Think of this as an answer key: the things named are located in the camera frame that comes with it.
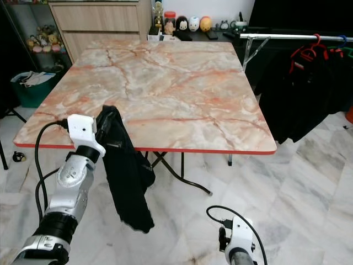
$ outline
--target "wooden cabinet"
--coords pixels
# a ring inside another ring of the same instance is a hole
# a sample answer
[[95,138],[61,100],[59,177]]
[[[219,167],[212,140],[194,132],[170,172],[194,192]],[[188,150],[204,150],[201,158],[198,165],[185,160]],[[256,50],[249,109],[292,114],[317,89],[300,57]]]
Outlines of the wooden cabinet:
[[151,26],[151,1],[50,2],[71,61],[93,40],[146,40]]

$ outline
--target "red table edge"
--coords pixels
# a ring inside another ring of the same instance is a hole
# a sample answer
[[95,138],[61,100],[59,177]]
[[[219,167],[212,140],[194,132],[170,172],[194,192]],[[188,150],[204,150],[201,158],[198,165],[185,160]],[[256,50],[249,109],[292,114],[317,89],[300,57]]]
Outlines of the red table edge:
[[[34,144],[18,144],[18,147],[34,148]],[[73,145],[39,145],[40,148],[55,148],[55,149],[74,149]],[[235,155],[273,155],[276,151],[230,151],[230,150],[205,150],[205,149],[176,149],[176,148],[150,148],[138,147],[136,151],[149,151],[149,152],[179,152],[179,153],[226,153]]]

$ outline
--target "trophy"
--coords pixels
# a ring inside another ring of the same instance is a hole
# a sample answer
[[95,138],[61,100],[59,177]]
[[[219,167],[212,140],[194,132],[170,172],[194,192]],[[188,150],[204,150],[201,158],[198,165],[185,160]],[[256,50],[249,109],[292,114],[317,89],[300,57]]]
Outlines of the trophy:
[[160,1],[156,1],[154,4],[154,7],[152,7],[153,13],[154,13],[154,24],[156,27],[160,27],[162,29],[162,23],[163,23],[163,6]]

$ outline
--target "black cable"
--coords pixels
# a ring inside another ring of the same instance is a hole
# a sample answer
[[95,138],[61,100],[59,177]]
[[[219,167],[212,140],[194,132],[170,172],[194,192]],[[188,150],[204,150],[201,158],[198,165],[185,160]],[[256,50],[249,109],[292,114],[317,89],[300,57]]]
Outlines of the black cable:
[[265,249],[264,249],[264,245],[263,243],[261,242],[261,239],[260,239],[260,236],[258,235],[258,233],[256,232],[255,228],[253,228],[253,226],[244,218],[241,216],[241,214],[238,214],[236,211],[232,210],[231,208],[228,208],[228,207],[225,207],[225,206],[221,206],[221,205],[213,205],[213,206],[210,206],[206,209],[206,214],[209,218],[211,218],[213,221],[216,221],[220,224],[223,224],[224,222],[221,221],[221,220],[217,220],[216,218],[214,218],[213,216],[210,215],[209,211],[213,208],[219,208],[219,209],[224,209],[224,210],[227,210],[227,211],[230,211],[231,213],[235,214],[236,216],[238,216],[240,219],[242,219],[250,228],[251,230],[254,232],[256,238],[258,239],[259,241],[259,244],[260,244],[260,248],[261,248],[261,252],[263,253],[263,259],[264,259],[264,264],[267,265],[267,258],[266,258],[266,253],[265,253]]
[[43,212],[42,212],[42,207],[40,206],[40,201],[39,201],[39,188],[41,185],[44,185],[44,180],[53,175],[55,172],[57,172],[59,170],[59,168],[53,170],[52,172],[48,173],[47,175],[45,175],[37,184],[37,186],[35,187],[35,203],[37,205],[37,209],[38,209],[38,214],[39,214],[39,221],[42,220],[43,218]]
[[[53,121],[51,123],[46,124],[39,132],[38,136],[37,136],[37,140],[35,142],[35,148],[34,148],[34,161],[35,161],[35,166],[37,168],[38,171],[38,175],[39,175],[39,180],[42,181],[43,180],[43,174],[42,174],[42,170],[40,168],[39,165],[39,159],[38,159],[38,149],[39,149],[39,142],[40,142],[40,138],[42,137],[42,134],[44,133],[45,129],[48,128],[51,125],[55,125],[58,124],[58,121]],[[42,189],[43,189],[43,197],[44,197],[44,210],[46,210],[46,208],[48,207],[48,197],[46,194],[46,188],[45,188],[45,183],[43,182],[42,185]]]

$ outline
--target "clothing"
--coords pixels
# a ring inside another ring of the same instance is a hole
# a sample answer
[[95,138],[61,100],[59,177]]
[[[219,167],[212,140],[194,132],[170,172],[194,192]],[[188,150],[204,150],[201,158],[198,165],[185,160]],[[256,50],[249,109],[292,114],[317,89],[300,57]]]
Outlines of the clothing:
[[135,151],[117,108],[103,106],[102,112],[97,117],[97,128],[102,127],[107,115],[114,115],[114,118],[104,139],[120,145],[119,147],[104,145],[106,153],[103,157],[116,211],[121,221],[135,230],[148,233],[154,227],[154,223],[144,194],[154,183],[156,178],[154,171],[149,161],[140,152]]
[[293,61],[303,69],[294,66],[292,72],[292,52],[279,53],[256,86],[260,108],[280,144],[300,140],[328,114],[346,111],[353,102],[353,60],[324,46],[314,49],[317,56],[311,62],[296,53]]

